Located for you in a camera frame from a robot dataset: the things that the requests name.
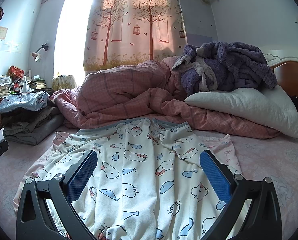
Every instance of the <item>light blue folded garment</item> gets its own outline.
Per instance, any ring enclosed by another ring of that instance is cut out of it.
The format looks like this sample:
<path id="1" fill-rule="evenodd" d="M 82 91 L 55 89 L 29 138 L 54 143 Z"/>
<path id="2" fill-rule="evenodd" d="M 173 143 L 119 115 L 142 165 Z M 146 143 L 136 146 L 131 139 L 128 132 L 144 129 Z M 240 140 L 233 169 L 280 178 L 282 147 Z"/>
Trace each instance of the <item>light blue folded garment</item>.
<path id="1" fill-rule="evenodd" d="M 0 103 L 0 113 L 8 113 L 22 107 L 30 111 L 38 111 L 47 106 L 49 94 L 45 91 L 38 93 L 10 95 Z"/>

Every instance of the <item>window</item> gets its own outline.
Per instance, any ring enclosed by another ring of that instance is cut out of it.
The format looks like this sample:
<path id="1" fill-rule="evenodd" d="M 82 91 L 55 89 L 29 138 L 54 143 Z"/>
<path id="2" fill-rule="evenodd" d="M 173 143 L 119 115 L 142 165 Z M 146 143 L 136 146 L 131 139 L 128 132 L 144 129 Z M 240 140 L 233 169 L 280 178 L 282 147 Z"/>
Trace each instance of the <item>window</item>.
<path id="1" fill-rule="evenodd" d="M 77 85 L 85 78 L 83 58 L 93 0 L 65 0 L 54 48 L 54 75 L 73 75 Z"/>

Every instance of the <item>pink plaid quilt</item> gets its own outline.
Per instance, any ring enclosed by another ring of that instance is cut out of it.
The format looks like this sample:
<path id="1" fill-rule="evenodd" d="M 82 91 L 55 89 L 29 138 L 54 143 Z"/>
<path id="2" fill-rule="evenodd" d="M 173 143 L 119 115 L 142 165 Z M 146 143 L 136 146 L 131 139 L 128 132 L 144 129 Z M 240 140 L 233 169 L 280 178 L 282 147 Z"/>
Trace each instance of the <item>pink plaid quilt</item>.
<path id="1" fill-rule="evenodd" d="M 52 99 L 65 118 L 81 129 L 143 116 L 253 138 L 279 135 L 277 130 L 240 117 L 188 106 L 180 75 L 171 71 L 174 61 L 175 57 L 149 60 L 91 73 L 80 87 L 59 90 Z"/>

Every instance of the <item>wall-mounted lamp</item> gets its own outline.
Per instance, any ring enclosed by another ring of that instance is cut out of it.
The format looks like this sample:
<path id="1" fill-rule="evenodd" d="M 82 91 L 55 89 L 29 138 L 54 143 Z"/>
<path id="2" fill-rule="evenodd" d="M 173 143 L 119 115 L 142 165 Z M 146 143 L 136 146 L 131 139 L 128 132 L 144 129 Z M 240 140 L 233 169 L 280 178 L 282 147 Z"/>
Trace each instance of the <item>wall-mounted lamp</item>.
<path id="1" fill-rule="evenodd" d="M 39 50 L 44 49 L 45 51 L 48 51 L 48 48 L 49 48 L 49 46 L 47 44 L 45 44 L 45 45 L 42 44 L 42 46 L 36 52 L 31 53 L 31 55 L 33 56 L 34 61 L 37 62 L 41 57 L 41 54 L 38 53 Z"/>

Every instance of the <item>lamp shade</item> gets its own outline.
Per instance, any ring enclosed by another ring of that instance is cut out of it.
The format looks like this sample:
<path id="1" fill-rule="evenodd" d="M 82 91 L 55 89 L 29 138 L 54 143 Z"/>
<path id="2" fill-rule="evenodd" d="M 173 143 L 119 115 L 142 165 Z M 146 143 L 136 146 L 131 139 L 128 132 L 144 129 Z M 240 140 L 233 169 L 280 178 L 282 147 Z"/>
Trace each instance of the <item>lamp shade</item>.
<path id="1" fill-rule="evenodd" d="M 33 59 L 34 59 L 35 62 L 37 62 L 41 57 L 40 53 L 33 52 L 33 53 L 31 53 L 31 55 L 33 56 Z"/>

